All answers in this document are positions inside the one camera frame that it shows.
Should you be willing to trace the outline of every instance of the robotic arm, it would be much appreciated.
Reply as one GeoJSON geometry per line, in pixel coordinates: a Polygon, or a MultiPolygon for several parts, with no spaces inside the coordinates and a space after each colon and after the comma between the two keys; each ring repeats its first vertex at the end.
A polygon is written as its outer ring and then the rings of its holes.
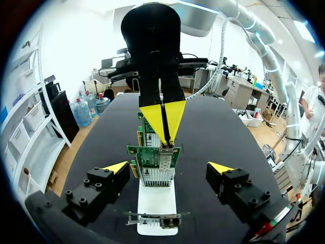
{"type": "Polygon", "coordinates": [[[268,46],[276,40],[271,29],[236,0],[184,0],[172,4],[171,7],[179,13],[181,31],[188,35],[206,36],[219,13],[234,18],[234,24],[240,25],[248,34],[247,41],[262,59],[265,71],[269,73],[277,91],[279,102],[288,105],[286,117],[288,140],[284,151],[280,154],[282,162],[275,170],[279,188],[285,190],[292,185],[295,191],[302,189],[303,197],[308,196],[309,184],[319,182],[318,178],[325,175],[324,162],[315,162],[313,165],[309,163],[309,157],[325,127],[325,115],[314,138],[309,143],[306,142],[300,130],[300,112],[295,86],[292,82],[283,84],[279,63],[268,46]]]}

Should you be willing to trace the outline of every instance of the white cable conduit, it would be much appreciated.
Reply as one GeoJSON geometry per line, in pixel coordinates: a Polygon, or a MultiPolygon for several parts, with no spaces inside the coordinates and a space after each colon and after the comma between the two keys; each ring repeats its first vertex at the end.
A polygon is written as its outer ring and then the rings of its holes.
{"type": "Polygon", "coordinates": [[[191,100],[197,96],[199,96],[200,94],[202,94],[207,88],[209,88],[209,86],[217,79],[220,70],[221,70],[221,65],[222,65],[222,60],[223,60],[223,53],[224,53],[224,35],[225,35],[225,30],[227,27],[227,24],[229,23],[229,21],[235,21],[245,32],[246,37],[248,42],[250,43],[251,46],[254,47],[255,50],[257,50],[257,52],[260,53],[260,51],[258,50],[258,48],[255,46],[254,42],[252,41],[251,37],[249,36],[249,33],[245,30],[245,27],[235,18],[233,17],[228,17],[222,25],[222,31],[221,31],[221,51],[220,51],[220,58],[219,58],[219,63],[217,66],[217,69],[215,70],[214,74],[212,75],[212,77],[210,78],[210,80],[196,93],[194,93],[193,95],[189,96],[186,98],[186,100],[191,100]]]}
{"type": "MultiPolygon", "coordinates": [[[[235,21],[235,24],[241,26],[246,35],[247,35],[247,41],[250,44],[252,48],[254,48],[258,54],[260,55],[264,69],[267,71],[271,77],[272,83],[278,93],[279,102],[280,103],[286,103],[288,101],[287,94],[285,87],[283,85],[282,81],[282,74],[281,69],[279,68],[279,63],[272,52],[272,50],[269,48],[269,44],[275,42],[275,36],[272,33],[271,29],[264,24],[259,18],[257,18],[253,13],[249,12],[244,6],[237,3],[235,0],[187,0],[190,2],[190,5],[192,7],[201,6],[203,8],[212,9],[214,11],[220,11],[228,18],[225,20],[223,26],[222,26],[222,33],[221,33],[221,52],[220,52],[220,59],[219,64],[214,72],[211,79],[208,81],[208,83],[203,86],[198,92],[193,94],[192,96],[186,98],[187,100],[190,100],[192,98],[195,98],[196,96],[202,94],[218,77],[220,73],[221,63],[223,59],[223,51],[224,51],[224,33],[227,23],[230,20],[235,21]]],[[[202,16],[202,8],[197,9],[195,11],[197,12],[198,16],[202,16]]],[[[190,12],[190,15],[195,14],[194,10],[190,12]]],[[[185,33],[195,36],[196,34],[200,36],[202,32],[196,32],[197,30],[195,28],[192,28],[191,25],[193,25],[192,22],[187,22],[189,20],[190,15],[186,16],[186,21],[184,24],[189,24],[190,26],[187,26],[185,28],[185,33]]],[[[204,22],[204,19],[199,19],[199,24],[202,24],[204,22]]],[[[298,107],[298,100],[296,98],[296,91],[291,89],[291,85],[288,85],[288,89],[290,93],[290,103],[288,105],[288,113],[289,111],[293,114],[291,115],[291,119],[287,120],[287,125],[296,125],[300,123],[300,116],[299,116],[299,110],[297,110],[298,107]]],[[[289,138],[294,139],[300,139],[301,133],[299,127],[289,127],[287,135],[289,138]]],[[[289,142],[289,145],[287,148],[291,148],[291,144],[297,144],[297,141],[289,142]]]]}

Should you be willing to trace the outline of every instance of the white shelf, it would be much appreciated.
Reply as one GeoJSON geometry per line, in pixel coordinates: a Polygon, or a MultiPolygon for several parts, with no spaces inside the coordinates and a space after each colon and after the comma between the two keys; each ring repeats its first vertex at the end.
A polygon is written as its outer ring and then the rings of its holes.
{"type": "Polygon", "coordinates": [[[47,118],[45,118],[45,120],[41,123],[41,125],[38,127],[38,129],[36,131],[30,132],[30,134],[29,134],[30,140],[29,140],[23,154],[20,155],[20,157],[17,160],[17,167],[16,167],[16,171],[15,171],[15,175],[14,175],[14,186],[15,187],[18,186],[21,170],[24,166],[26,158],[30,152],[30,149],[32,148],[33,144],[37,140],[40,133],[47,126],[47,124],[51,121],[51,119],[52,119],[52,116],[49,115],[47,118]]]}
{"type": "Polygon", "coordinates": [[[13,69],[17,68],[27,60],[29,60],[30,56],[38,49],[38,47],[34,48],[24,48],[23,51],[20,53],[20,56],[14,59],[9,64],[9,70],[12,71],[13,69]]]}
{"type": "Polygon", "coordinates": [[[7,117],[5,118],[3,124],[1,125],[1,133],[4,131],[5,127],[7,126],[8,122],[12,118],[12,116],[15,114],[15,112],[18,110],[18,108],[23,105],[34,93],[38,92],[38,90],[41,88],[41,84],[38,84],[33,89],[31,89],[29,92],[27,92],[16,104],[15,106],[8,112],[7,117]]]}
{"type": "Polygon", "coordinates": [[[39,184],[41,191],[46,190],[47,181],[51,171],[66,142],[62,138],[51,137],[43,139],[33,157],[33,163],[30,168],[32,178],[39,184]]]}

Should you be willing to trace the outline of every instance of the wooden floor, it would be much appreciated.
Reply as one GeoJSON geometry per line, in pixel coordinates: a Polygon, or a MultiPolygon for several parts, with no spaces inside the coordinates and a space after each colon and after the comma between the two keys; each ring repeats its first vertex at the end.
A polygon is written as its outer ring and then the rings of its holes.
{"type": "MultiPolygon", "coordinates": [[[[98,120],[98,116],[93,118],[92,124],[81,128],[78,132],[77,136],[75,137],[74,141],[72,142],[72,146],[68,148],[67,146],[61,151],[55,165],[54,170],[57,172],[57,179],[54,184],[49,183],[49,187],[58,195],[60,196],[63,190],[64,183],[66,181],[69,169],[71,167],[71,164],[73,162],[73,159],[81,146],[82,142],[88,135],[89,131],[92,129],[94,124],[98,120]]],[[[253,127],[247,127],[252,135],[254,136],[255,140],[257,141],[260,148],[263,148],[263,145],[269,144],[270,146],[273,146],[276,141],[279,139],[277,132],[282,134],[286,126],[286,122],[284,119],[280,119],[280,121],[277,123],[276,126],[272,126],[272,128],[268,127],[265,122],[261,123],[261,125],[257,128],[253,127]]],[[[284,147],[284,142],[280,142],[278,146],[275,148],[276,155],[278,155],[284,147]]],[[[311,209],[311,202],[309,202],[305,207],[302,214],[302,219],[305,218],[305,216],[310,212],[311,209]]]]}
{"type": "Polygon", "coordinates": [[[57,172],[57,178],[54,184],[51,183],[48,184],[49,187],[52,189],[52,191],[54,191],[58,196],[61,195],[68,172],[70,170],[73,159],[75,158],[75,155],[79,150],[79,147],[81,146],[82,142],[88,135],[89,131],[97,122],[98,118],[99,116],[93,118],[92,123],[89,126],[81,127],[80,131],[78,132],[75,139],[71,143],[71,147],[69,148],[68,146],[65,146],[62,149],[61,153],[59,154],[59,157],[57,158],[55,165],[53,167],[53,169],[57,172]]]}

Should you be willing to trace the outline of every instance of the desk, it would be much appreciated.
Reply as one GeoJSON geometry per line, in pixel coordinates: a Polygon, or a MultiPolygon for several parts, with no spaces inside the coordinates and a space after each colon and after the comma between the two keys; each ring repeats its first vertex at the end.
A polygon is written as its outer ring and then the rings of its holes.
{"type": "Polygon", "coordinates": [[[246,109],[250,97],[254,96],[257,98],[257,104],[256,106],[250,105],[250,110],[256,107],[261,109],[261,113],[264,112],[270,96],[266,91],[237,76],[228,77],[227,86],[230,89],[224,99],[232,108],[246,109]]]}
{"type": "MultiPolygon", "coordinates": [[[[92,167],[132,158],[126,145],[138,144],[138,104],[138,94],[122,94],[108,106],[77,152],[63,194],[81,184],[92,167]]],[[[118,211],[137,212],[138,206],[139,179],[132,175],[115,204],[87,227],[121,243],[241,243],[248,225],[221,205],[205,180],[208,161],[242,167],[258,187],[272,192],[271,202],[281,197],[262,150],[225,101],[203,96],[187,101],[175,144],[182,148],[175,175],[177,212],[191,213],[183,217],[177,235],[141,236],[137,225],[125,225],[127,216],[118,211]]]]}

